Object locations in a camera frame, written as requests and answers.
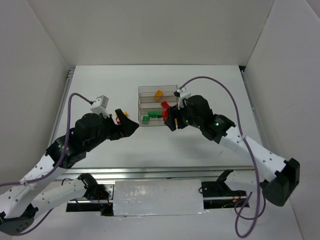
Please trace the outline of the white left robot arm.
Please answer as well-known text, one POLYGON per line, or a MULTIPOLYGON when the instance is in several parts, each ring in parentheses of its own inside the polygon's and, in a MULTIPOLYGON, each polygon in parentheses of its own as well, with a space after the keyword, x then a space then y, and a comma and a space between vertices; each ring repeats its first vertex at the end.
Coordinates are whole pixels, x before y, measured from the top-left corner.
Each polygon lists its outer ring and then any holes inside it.
POLYGON ((87 113, 69 130, 68 141, 61 136, 50 145, 36 166, 0 196, 0 231, 9 236, 19 236, 46 211, 74 200, 108 199, 103 184, 97 183, 89 173, 82 173, 58 188, 45 191, 57 177, 83 160, 86 154, 106 140, 115 141, 130 137, 139 124, 117 109, 120 123, 112 116, 87 113))

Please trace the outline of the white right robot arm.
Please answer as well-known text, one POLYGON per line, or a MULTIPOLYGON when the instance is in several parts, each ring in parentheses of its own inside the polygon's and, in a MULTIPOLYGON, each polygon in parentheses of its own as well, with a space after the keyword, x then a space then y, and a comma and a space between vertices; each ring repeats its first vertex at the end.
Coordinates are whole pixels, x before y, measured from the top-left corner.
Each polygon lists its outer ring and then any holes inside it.
POLYGON ((259 174, 259 181, 244 183, 237 180, 233 170, 226 170, 219 181, 231 191, 254 192, 256 185, 270 203, 282 207, 300 182, 300 163, 278 156, 248 136, 240 133, 239 127, 229 118, 215 114, 208 101, 200 95, 194 95, 179 101, 166 110, 164 124, 171 131, 192 126, 202 135, 218 145, 251 160, 259 174))

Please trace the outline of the yellow long lego brick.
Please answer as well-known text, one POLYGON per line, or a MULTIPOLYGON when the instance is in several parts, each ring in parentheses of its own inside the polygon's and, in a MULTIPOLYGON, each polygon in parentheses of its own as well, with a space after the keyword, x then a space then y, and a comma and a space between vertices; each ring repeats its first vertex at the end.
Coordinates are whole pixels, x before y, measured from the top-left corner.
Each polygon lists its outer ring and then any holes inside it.
POLYGON ((156 102, 159 102, 162 99, 163 94, 164 94, 163 91, 157 90, 155 95, 153 96, 153 100, 156 102))

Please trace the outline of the green sloped lego brick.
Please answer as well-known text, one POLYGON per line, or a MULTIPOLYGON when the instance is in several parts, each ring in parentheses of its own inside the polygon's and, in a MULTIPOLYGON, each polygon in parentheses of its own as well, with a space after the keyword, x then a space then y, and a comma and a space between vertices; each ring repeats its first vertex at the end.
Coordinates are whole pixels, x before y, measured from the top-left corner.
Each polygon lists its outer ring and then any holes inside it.
POLYGON ((149 117, 149 116, 144 115, 144 116, 142 117, 142 124, 148 125, 148 124, 149 124, 149 121, 150 121, 150 117, 149 117))

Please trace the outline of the red long lego brick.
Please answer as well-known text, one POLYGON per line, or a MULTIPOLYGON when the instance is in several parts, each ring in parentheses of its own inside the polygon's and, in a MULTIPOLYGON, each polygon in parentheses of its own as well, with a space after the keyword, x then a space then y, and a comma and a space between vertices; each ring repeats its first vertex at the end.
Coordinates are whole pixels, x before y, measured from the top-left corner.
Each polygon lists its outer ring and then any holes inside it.
POLYGON ((161 106, 162 106, 161 116, 165 121, 168 118, 168 108, 170 107, 170 105, 166 101, 163 101, 161 103, 161 106))

